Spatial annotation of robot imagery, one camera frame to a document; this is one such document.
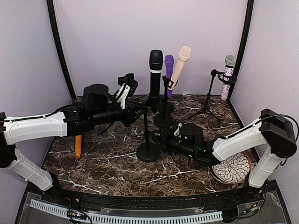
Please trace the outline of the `black stand of beige microphone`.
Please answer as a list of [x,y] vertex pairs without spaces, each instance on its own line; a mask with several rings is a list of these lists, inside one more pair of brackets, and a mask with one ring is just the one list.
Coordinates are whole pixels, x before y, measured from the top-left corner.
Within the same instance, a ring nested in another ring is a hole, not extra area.
[[154,117],[154,124],[160,128],[167,128],[173,125],[173,117],[166,112],[167,104],[168,104],[168,82],[169,78],[166,76],[162,76],[164,81],[164,100],[163,100],[163,110],[162,113],[158,113]]

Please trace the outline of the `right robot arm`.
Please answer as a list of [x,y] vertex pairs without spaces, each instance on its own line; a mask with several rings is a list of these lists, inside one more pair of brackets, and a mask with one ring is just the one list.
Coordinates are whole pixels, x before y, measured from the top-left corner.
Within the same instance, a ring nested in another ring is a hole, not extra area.
[[188,156],[203,167],[218,165],[250,148],[267,145],[257,166],[246,177],[247,185],[238,193],[238,198],[247,203],[280,163],[296,153],[299,132],[294,129],[298,127],[293,117],[264,109],[249,125],[211,141],[205,141],[203,129],[192,123],[179,123],[152,131],[150,135],[163,151]]

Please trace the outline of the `black microphone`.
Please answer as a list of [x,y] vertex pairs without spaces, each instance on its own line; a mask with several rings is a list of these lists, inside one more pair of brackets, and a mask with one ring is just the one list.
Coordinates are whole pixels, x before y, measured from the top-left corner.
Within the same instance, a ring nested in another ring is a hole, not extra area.
[[160,100],[161,71],[163,67],[163,53],[161,50],[154,49],[150,52],[150,92],[147,105],[153,113],[157,112]]

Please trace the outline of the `orange microphone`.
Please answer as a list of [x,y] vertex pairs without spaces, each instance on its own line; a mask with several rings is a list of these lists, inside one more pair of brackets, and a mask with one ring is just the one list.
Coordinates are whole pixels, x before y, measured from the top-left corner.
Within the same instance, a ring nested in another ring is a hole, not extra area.
[[75,137],[75,157],[76,159],[81,158],[82,151],[82,135],[77,135]]

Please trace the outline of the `beige pink microphone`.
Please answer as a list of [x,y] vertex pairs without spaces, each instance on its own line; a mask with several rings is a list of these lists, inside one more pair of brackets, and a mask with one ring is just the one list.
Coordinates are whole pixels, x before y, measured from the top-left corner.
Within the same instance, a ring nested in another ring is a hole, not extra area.
[[168,90],[172,91],[175,88],[186,62],[191,58],[191,52],[192,50],[188,46],[183,46],[180,49],[176,66],[168,83]]

